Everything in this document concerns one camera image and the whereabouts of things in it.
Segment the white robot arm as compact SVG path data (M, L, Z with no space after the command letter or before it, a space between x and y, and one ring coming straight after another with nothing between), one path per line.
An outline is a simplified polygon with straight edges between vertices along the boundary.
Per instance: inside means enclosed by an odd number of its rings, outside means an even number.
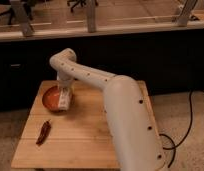
M103 92L121 171L168 171L160 138L133 78L77 64L76 54L70 48L53 55L49 62L63 83L76 78Z

